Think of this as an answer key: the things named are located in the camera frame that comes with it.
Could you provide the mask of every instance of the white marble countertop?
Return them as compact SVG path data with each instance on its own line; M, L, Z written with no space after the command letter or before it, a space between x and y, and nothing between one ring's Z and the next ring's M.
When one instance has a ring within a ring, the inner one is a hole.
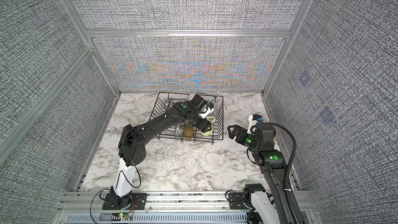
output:
M80 191L98 191L117 179L117 145L123 128L149 120L157 93L122 94L105 135L94 156ZM147 157L137 165L142 178L139 191L242 190L247 183L262 183L269 189L258 166L246 156L246 147L228 137L227 126L248 126L250 114L268 120L259 93L222 93L224 97L224 139L214 144L154 138L147 145ZM139 184L137 173L133 180Z

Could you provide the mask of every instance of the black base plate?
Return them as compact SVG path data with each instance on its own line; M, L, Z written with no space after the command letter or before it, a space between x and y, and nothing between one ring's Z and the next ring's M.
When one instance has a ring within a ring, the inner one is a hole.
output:
M230 209L248 209L244 204L243 193L228 193L228 202Z
M108 202L109 199L109 193L105 197L105 202L102 205L103 210L121 210L117 208L116 206L112 206L111 203ZM131 199L134 202L134 209L135 210L144 210L145 208L145 203L147 202L147 194L146 193L132 193L131 194ZM123 210L131 210L132 206L123 209Z

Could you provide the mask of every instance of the enclosure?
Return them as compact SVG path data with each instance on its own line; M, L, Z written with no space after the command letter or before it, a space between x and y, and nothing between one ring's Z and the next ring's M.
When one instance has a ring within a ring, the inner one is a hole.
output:
M176 125L147 144L138 191L152 202L132 223L172 211L167 194L203 196L212 206L189 208L201 212L228 210L226 190L266 187L226 129L250 114L296 137L308 223L398 220L397 0L1 0L0 12L0 223L92 223L124 126L192 93L214 103L214 130ZM290 137L275 143L289 158ZM173 218L214 223L195 211Z

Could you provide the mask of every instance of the black wire basket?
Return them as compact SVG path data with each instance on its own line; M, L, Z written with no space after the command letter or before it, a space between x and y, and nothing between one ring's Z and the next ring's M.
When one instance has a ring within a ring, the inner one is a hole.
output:
M156 118L157 116L162 115L166 112L170 107L173 106L174 103L179 101L187 101L190 93L167 93L160 92L158 97L156 98L155 106L152 109L152 113L150 115L149 120ZM192 137L186 137L183 135L183 128L189 123L183 122L176 126L170 127L161 134L157 135L158 138L171 138L171 139L179 139L181 141L193 141L193 142L209 142L214 143L214 140L222 140L224 138L224 97L216 96L216 95L208 95L205 93L199 93L199 95L205 99L207 102L212 102L214 104L214 112L213 115L215 117L215 122L213 123L213 133L204 136L202 133L193 127L194 135Z

